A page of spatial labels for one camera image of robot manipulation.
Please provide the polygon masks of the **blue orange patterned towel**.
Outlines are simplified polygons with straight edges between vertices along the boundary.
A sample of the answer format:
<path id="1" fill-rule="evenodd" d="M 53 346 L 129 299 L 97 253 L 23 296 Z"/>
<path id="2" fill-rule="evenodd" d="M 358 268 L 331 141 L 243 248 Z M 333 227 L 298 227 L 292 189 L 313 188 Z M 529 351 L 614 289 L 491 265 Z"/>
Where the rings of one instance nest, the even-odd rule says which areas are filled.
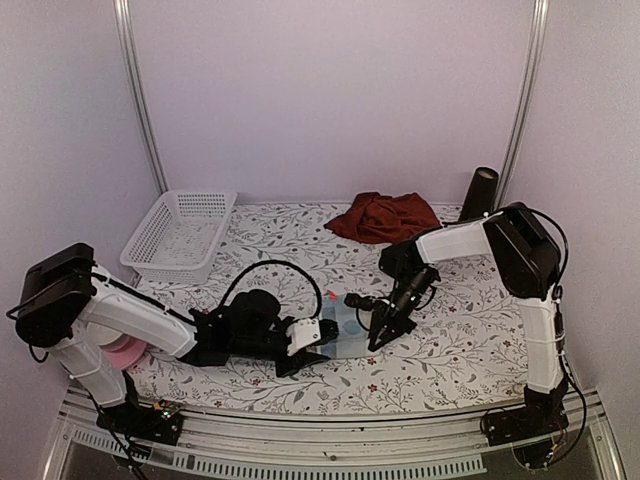
<path id="1" fill-rule="evenodd" d="M 327 356 L 331 360 L 359 359 L 375 357 L 377 352 L 368 349 L 371 313 L 356 311 L 345 303 L 344 292 L 327 290 L 322 297 L 321 318 L 333 320 L 338 326 L 338 336 L 324 345 L 308 347 L 314 353 Z"/>

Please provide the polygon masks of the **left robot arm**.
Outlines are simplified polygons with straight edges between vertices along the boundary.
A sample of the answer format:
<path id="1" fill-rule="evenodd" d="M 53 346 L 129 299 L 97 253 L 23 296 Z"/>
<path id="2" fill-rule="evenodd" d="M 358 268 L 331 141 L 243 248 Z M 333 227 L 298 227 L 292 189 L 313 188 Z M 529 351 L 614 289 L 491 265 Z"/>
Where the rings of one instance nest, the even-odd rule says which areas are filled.
<path id="1" fill-rule="evenodd" d="M 318 311 L 305 319 L 281 314 L 270 293 L 253 289 L 224 298 L 209 313 L 182 312 L 121 283 L 73 244 L 27 270 L 19 303 L 10 308 L 17 335 L 47 351 L 128 434 L 148 426 L 132 380 L 110 365 L 87 330 L 98 325 L 141 340 L 196 367 L 223 366 L 232 357 L 264 359 L 287 377 L 327 361 L 316 347 L 337 338 L 338 325 Z"/>

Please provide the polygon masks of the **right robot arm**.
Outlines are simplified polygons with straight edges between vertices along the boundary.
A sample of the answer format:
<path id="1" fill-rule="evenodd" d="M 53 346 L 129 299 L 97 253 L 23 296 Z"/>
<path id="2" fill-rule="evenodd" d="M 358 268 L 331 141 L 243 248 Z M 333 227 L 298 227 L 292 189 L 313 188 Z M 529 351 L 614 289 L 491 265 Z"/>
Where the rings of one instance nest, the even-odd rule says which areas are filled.
<path id="1" fill-rule="evenodd" d="M 380 268 L 395 286 L 387 300 L 369 307 L 370 351 L 411 332 L 411 314 L 427 289 L 439 281 L 435 264 L 476 255 L 492 257 L 503 288 L 515 299 L 528 355 L 525 402 L 517 427 L 537 436 L 556 417 L 568 375 L 561 360 L 564 328 L 560 312 L 568 250 L 542 225 L 544 215 L 516 202 L 476 220 L 446 224 L 384 249 Z"/>

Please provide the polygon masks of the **floral tablecloth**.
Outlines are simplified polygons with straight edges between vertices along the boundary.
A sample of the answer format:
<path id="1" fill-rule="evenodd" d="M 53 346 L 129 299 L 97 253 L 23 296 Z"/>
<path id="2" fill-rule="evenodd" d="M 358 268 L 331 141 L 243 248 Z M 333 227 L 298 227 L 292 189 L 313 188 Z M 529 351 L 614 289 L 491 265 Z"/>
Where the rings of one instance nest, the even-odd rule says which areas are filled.
<path id="1" fill-rule="evenodd" d="M 324 225 L 344 206 L 239 205 L 204 284 L 141 280 L 163 303 L 201 311 L 253 288 L 304 317 L 317 292 L 382 296 L 392 281 L 381 249 L 340 238 Z M 427 413 L 521 401 L 528 359 L 514 299 L 489 256 L 440 263 L 441 279 L 414 315 L 415 330 L 375 357 L 332 360 L 278 378 L 268 361 L 233 358 L 196 368 L 152 349 L 130 373 L 138 392 L 194 406 L 294 415 Z"/>

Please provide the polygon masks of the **dark red towel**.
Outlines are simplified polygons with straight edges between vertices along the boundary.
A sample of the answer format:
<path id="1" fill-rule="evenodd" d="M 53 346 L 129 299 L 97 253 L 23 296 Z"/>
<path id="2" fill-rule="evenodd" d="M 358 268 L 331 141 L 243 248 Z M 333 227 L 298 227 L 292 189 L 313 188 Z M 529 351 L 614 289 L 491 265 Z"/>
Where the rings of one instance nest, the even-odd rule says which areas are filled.
<path id="1" fill-rule="evenodd" d="M 344 213 L 324 225 L 335 235 L 362 244 L 398 244 L 440 227 L 434 210 L 417 193 L 393 197 L 378 192 L 357 194 Z"/>

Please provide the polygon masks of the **black cylinder cup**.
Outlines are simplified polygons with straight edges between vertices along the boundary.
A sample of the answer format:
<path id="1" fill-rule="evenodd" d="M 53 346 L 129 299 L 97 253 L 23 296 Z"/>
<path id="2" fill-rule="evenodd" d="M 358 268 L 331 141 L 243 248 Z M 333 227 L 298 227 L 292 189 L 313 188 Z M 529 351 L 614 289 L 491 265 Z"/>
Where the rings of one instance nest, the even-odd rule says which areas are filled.
<path id="1" fill-rule="evenodd" d="M 478 167 L 471 179 L 460 211 L 459 221 L 480 218 L 492 208 L 499 183 L 499 173 L 489 167 Z"/>

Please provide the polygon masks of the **white plastic basket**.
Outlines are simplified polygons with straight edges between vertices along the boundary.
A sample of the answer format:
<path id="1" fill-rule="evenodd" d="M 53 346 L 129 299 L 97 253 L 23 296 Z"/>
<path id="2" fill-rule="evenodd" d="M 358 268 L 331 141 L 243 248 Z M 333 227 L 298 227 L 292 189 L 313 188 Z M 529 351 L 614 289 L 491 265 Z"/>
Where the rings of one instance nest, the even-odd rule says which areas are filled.
<path id="1" fill-rule="evenodd" d="M 126 243 L 120 263 L 149 281 L 204 283 L 236 200 L 237 193 L 229 190 L 162 194 Z"/>

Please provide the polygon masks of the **pink plate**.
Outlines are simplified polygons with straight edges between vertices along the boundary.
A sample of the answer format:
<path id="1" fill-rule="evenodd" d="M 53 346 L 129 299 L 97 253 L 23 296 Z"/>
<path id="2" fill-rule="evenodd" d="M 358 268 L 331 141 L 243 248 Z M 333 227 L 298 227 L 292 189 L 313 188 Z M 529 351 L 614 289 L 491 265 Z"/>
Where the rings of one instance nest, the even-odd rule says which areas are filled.
<path id="1" fill-rule="evenodd" d="M 114 351 L 106 351 L 105 355 L 115 368 L 125 371 L 142 358 L 146 349 L 146 342 L 130 338 L 121 348 Z"/>

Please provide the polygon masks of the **front aluminium rail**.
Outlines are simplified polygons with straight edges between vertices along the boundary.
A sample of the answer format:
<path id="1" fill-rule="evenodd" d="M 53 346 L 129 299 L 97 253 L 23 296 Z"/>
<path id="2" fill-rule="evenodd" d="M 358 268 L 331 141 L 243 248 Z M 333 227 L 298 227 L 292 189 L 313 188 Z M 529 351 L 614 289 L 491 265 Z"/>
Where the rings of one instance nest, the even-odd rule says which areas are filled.
<path id="1" fill-rule="evenodd" d="M 45 451 L 45 479 L 630 479 L 599 393 L 569 392 L 564 431 L 493 445 L 487 417 L 519 401 L 427 413 L 285 415 L 187 407 L 173 445 L 124 439 L 71 387 Z"/>

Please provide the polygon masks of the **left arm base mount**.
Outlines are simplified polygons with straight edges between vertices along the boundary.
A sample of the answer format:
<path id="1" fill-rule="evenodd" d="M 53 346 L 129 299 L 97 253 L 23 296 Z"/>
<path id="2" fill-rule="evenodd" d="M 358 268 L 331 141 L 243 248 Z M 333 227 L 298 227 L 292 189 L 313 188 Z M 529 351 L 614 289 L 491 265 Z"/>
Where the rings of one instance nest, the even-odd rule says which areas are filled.
<path id="1" fill-rule="evenodd" d="M 140 406 L 130 401 L 104 407 L 98 405 L 96 424 L 105 430 L 127 438 L 147 440 L 176 446 L 182 433 L 184 417 L 180 413 L 166 415 L 153 407 Z"/>

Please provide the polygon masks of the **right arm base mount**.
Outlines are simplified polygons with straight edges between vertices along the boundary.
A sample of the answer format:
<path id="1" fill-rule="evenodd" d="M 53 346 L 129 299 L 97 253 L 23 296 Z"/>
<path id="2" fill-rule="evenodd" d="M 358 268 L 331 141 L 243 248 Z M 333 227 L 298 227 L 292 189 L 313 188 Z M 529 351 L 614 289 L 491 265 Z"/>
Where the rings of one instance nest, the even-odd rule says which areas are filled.
<path id="1" fill-rule="evenodd" d="M 490 446 L 559 432 L 569 425 L 563 398 L 559 389 L 545 394 L 526 387 L 523 407 L 486 413 L 480 420 L 480 430 Z"/>

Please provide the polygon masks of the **right aluminium frame post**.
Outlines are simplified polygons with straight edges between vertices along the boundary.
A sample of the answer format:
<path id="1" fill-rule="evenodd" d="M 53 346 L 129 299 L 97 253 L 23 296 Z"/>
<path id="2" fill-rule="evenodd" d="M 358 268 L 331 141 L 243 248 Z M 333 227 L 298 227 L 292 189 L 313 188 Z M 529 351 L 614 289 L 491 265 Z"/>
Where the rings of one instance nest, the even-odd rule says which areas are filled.
<path id="1" fill-rule="evenodd" d="M 544 51 L 546 27 L 549 15 L 548 0 L 535 0 L 526 49 L 523 76 L 517 97 L 516 109 L 510 130 L 506 152 L 500 172 L 500 179 L 494 197 L 494 206 L 505 204 L 511 180 L 513 179 L 517 160 L 524 138 L 529 110 L 534 96 L 537 75 Z"/>

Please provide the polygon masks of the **aluminium frame post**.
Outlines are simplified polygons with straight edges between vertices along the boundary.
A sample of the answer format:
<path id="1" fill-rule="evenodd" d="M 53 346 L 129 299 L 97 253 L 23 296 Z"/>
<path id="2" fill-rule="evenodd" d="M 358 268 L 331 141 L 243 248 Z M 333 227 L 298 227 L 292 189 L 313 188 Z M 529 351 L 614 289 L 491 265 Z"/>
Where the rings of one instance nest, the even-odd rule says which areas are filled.
<path id="1" fill-rule="evenodd" d="M 116 28 L 131 97 L 139 125 L 151 176 L 159 195 L 168 191 L 168 181 L 159 154 L 151 115 L 146 101 L 142 72 L 138 60 L 130 2 L 113 2 Z"/>
<path id="2" fill-rule="evenodd" d="M 548 0 L 535 0 L 526 49 L 523 76 L 517 97 L 516 109 L 510 130 L 506 152 L 500 172 L 500 179 L 494 197 L 494 206 L 505 204 L 511 180 L 513 179 L 517 160 L 524 138 L 529 110 L 534 96 L 537 75 L 544 51 L 546 27 L 549 15 Z"/>

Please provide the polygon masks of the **left aluminium frame post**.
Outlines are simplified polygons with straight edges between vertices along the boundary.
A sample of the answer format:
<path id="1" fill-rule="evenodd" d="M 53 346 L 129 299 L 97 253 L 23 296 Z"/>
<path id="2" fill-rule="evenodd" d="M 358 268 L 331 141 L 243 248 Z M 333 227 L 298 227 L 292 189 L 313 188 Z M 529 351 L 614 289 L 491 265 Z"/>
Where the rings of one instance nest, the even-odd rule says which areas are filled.
<path id="1" fill-rule="evenodd" d="M 168 181 L 159 154 L 151 115 L 146 101 L 142 72 L 138 60 L 130 2 L 113 2 L 116 28 L 131 97 L 139 125 L 151 176 L 159 195 L 168 191 Z"/>

